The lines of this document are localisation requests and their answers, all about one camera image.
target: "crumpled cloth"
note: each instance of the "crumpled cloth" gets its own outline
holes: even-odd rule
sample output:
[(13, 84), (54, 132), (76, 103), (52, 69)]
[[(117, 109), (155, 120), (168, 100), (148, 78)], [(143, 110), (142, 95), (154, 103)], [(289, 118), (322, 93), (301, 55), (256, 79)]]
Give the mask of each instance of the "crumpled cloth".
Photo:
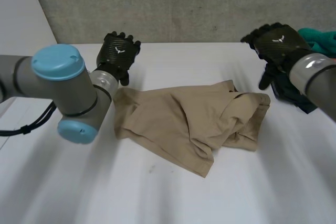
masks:
[(150, 91), (119, 89), (114, 97), (115, 133), (205, 177), (212, 151), (221, 146), (257, 149), (270, 98), (236, 92), (231, 80), (211, 86)]

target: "clothing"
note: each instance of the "clothing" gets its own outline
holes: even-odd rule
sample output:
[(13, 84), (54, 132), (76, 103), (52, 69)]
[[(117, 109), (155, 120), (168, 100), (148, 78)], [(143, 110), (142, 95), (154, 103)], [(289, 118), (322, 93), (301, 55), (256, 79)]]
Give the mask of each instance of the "clothing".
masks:
[(305, 39), (312, 50), (329, 58), (336, 58), (336, 31), (326, 33), (311, 28), (303, 28), (298, 33)]
[(131, 138), (158, 156), (205, 177), (212, 150), (255, 151), (270, 105), (266, 94), (235, 92), (232, 81), (151, 91), (119, 89), (114, 97), (117, 138)]
[(308, 100), (308, 98), (301, 94), (300, 91), (290, 82), (285, 73), (279, 73), (274, 77), (271, 83), (273, 93), (278, 100), (290, 102), (296, 107), (299, 107), (304, 113), (317, 109), (317, 107)]

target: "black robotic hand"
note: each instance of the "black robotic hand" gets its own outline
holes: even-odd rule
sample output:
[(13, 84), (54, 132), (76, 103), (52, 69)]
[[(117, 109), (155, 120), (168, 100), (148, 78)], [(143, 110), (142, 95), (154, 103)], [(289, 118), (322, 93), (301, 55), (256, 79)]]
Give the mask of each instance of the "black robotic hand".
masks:
[(125, 38), (125, 33), (112, 32), (104, 38), (104, 43), (97, 56), (97, 67), (112, 74), (121, 85), (130, 82), (128, 70), (140, 52), (140, 41), (133, 42), (133, 36)]
[(289, 74), (303, 56), (313, 53), (305, 40), (290, 26), (274, 23), (263, 25), (241, 39), (249, 43), (260, 59), (267, 61), (259, 89), (266, 89), (280, 73)]

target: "gray wall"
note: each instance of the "gray wall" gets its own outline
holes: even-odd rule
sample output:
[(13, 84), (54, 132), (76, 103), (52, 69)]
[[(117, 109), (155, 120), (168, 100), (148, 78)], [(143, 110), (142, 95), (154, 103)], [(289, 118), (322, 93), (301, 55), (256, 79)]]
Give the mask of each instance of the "gray wall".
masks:
[(39, 0), (58, 42), (232, 42), (265, 23), (335, 30), (335, 0)]

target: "green fabric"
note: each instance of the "green fabric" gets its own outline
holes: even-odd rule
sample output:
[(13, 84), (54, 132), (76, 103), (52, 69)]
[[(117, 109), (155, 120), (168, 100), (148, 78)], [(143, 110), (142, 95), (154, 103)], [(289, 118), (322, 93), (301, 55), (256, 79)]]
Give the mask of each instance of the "green fabric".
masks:
[(298, 33), (315, 52), (336, 58), (336, 31), (323, 33), (315, 29), (303, 28), (298, 30)]

